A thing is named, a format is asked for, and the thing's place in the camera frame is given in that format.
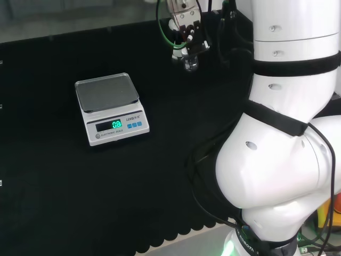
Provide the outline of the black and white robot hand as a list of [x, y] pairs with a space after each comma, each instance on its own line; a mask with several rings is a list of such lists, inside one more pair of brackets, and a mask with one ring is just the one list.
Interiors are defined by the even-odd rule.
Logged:
[[195, 58], [210, 48], [199, 1], [166, 1], [173, 32], [172, 59], [184, 61]]

